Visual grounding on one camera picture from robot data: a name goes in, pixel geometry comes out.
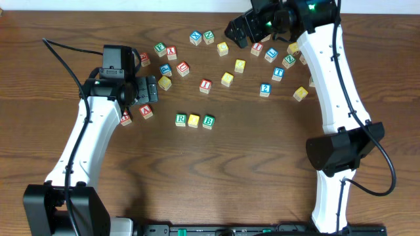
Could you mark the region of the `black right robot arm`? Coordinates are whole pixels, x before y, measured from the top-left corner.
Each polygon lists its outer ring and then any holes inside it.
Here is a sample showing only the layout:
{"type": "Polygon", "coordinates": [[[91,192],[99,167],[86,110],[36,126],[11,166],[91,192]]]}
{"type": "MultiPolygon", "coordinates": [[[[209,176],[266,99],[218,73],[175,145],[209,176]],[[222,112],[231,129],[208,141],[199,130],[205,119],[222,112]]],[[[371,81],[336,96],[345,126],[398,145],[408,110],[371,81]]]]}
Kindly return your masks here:
{"type": "Polygon", "coordinates": [[[343,47],[340,1],[253,1],[231,20],[225,36],[240,48],[265,37],[288,39],[282,64],[297,60],[310,70],[322,112],[323,135],[306,141],[306,154],[317,172],[312,235],[380,235],[381,227],[350,227],[348,192],[361,160],[380,147],[382,123],[373,123],[360,100],[343,47]]]}

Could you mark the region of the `green B block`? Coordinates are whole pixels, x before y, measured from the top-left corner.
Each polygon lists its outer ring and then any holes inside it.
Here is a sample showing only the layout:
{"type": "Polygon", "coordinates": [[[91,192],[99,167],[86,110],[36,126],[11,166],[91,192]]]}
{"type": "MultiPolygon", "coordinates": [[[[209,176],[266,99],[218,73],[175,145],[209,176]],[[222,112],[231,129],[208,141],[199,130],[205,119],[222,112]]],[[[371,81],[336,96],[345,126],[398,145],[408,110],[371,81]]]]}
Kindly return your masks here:
{"type": "Polygon", "coordinates": [[[206,115],[203,118],[203,128],[209,129],[211,130],[213,128],[213,125],[215,124],[215,118],[210,116],[210,115],[206,115]]]}

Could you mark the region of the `yellow O block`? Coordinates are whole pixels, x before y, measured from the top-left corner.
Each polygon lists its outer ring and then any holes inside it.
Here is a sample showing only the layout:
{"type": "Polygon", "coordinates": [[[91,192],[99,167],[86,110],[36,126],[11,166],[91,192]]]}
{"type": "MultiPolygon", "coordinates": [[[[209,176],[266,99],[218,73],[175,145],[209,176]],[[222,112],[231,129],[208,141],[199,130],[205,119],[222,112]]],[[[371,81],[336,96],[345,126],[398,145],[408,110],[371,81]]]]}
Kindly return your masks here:
{"type": "Polygon", "coordinates": [[[189,118],[188,118],[188,126],[189,127],[197,128],[199,122],[200,122],[199,115],[194,115],[194,114],[189,115],[189,118]]]}

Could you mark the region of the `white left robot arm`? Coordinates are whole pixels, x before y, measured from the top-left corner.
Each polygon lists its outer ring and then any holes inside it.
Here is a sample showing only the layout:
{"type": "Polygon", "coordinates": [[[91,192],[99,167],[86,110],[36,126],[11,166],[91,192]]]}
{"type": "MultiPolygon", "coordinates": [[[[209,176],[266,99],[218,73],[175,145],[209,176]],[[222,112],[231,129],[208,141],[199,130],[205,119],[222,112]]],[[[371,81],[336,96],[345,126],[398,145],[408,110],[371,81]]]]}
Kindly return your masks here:
{"type": "Polygon", "coordinates": [[[43,184],[27,186],[23,204],[32,235],[141,235],[130,218],[110,217],[96,189],[111,135],[129,106],[158,100],[156,78],[89,78],[66,147],[43,184]]]}

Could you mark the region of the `green R block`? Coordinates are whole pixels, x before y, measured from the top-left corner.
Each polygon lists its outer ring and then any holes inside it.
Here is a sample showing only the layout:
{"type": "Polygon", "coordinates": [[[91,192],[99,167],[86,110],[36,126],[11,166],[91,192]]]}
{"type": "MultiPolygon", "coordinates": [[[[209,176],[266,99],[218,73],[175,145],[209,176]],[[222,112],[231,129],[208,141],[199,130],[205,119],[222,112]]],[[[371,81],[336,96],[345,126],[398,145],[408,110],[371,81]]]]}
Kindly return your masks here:
{"type": "Polygon", "coordinates": [[[185,127],[186,126],[186,122],[187,122],[187,116],[186,114],[176,114],[175,117],[175,125],[177,127],[185,127]]]}

